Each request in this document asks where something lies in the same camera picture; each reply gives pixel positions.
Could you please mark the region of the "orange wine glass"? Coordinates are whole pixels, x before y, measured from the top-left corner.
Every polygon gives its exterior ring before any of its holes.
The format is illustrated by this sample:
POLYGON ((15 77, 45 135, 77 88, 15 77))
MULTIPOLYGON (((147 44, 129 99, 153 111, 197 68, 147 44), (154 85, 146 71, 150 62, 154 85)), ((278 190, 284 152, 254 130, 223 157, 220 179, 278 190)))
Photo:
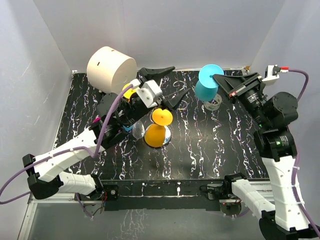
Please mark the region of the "orange wine glass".
POLYGON ((160 148, 171 139, 169 125, 173 121, 172 113, 167 109, 157 108, 151 114, 150 124, 144 135, 144 141, 152 148, 160 148))
MULTIPOLYGON (((130 85, 130 83, 127 83, 122 89, 126 89, 128 86, 130 85)), ((127 100, 130 100, 131 96, 136 92, 136 89, 132 89, 130 88, 129 90, 127 90, 124 94, 123 97, 127 100)))

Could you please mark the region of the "clear wine glass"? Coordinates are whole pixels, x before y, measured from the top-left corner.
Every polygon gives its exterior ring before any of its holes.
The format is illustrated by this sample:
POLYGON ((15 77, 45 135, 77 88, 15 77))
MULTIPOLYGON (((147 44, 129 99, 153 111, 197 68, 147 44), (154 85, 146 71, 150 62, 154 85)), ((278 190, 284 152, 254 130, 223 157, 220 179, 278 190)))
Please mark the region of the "clear wine glass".
POLYGON ((132 126, 132 135, 136 139, 141 139, 145 135, 144 124, 139 120, 135 122, 132 126))

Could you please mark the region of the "magenta plastic wine glass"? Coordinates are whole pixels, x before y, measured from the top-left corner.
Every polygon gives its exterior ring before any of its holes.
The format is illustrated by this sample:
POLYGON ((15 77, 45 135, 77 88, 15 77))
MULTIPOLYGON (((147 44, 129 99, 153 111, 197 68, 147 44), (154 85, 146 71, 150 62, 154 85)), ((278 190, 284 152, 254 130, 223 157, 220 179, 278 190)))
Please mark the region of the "magenta plastic wine glass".
POLYGON ((93 121, 93 124, 96 123, 96 122, 99 122, 100 119, 101 119, 100 117, 97 117, 97 118, 93 121))

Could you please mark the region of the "blue plastic wine glass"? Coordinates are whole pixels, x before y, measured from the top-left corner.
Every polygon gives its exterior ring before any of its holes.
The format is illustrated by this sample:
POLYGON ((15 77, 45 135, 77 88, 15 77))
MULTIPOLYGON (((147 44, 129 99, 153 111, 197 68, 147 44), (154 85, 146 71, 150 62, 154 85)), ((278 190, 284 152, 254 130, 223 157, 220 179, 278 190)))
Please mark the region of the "blue plastic wine glass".
POLYGON ((126 132, 130 132, 132 130, 133 126, 129 126, 129 127, 126 127, 126 126, 123 126, 123 129, 126 131, 126 132))

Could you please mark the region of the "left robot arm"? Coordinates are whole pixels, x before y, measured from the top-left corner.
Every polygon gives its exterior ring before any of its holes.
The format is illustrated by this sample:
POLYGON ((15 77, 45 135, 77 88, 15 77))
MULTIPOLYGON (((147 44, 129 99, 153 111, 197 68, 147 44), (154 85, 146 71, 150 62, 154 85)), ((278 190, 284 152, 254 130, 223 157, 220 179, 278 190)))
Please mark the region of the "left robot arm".
POLYGON ((133 126, 155 107, 175 111, 189 89, 166 99, 161 80, 175 69, 141 68, 120 93, 104 93, 96 107, 98 117, 82 133, 42 155, 27 154, 22 158, 28 175, 27 183, 37 200, 61 193, 75 193, 97 200, 104 194, 100 178, 95 174, 66 172, 70 166, 122 142, 133 126))

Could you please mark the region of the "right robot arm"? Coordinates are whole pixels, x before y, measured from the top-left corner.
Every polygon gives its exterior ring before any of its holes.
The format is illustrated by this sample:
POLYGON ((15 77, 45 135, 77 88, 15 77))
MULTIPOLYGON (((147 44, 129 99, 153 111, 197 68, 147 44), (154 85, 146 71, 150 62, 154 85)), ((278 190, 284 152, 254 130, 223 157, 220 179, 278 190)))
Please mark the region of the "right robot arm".
POLYGON ((273 201, 263 197, 241 173, 224 178, 223 194, 238 197, 257 218, 267 240, 312 239, 320 228, 305 209, 297 172, 299 156, 289 124, 298 118, 298 100, 288 92, 267 98, 258 73, 246 76, 213 75, 231 102, 240 102, 258 124, 254 142, 266 167, 273 201))

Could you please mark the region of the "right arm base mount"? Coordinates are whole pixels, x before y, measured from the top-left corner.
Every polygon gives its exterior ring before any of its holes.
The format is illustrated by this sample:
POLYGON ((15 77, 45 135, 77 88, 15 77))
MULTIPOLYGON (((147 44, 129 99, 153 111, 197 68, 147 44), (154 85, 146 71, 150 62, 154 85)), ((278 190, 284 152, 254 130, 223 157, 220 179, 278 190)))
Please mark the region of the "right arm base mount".
POLYGON ((250 209, 242 205, 242 200, 233 193, 228 193, 223 186, 201 185, 199 190, 208 200, 218 201, 221 216, 232 219, 243 217, 250 209))

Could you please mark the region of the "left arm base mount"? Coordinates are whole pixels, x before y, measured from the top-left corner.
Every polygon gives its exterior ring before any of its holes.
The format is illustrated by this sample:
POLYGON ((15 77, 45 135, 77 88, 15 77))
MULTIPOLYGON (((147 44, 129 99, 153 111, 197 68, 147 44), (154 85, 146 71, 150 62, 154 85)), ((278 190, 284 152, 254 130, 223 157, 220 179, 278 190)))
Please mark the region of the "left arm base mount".
POLYGON ((94 219, 98 211, 101 212, 105 209, 107 201, 116 201, 118 197, 119 186, 116 184, 100 184, 100 186, 89 195, 84 195, 80 193, 74 194, 74 200, 79 203, 84 214, 91 220, 94 219), (98 207, 94 212, 89 212, 86 209, 86 206, 95 205, 95 203, 89 202, 99 202, 100 207, 98 207))

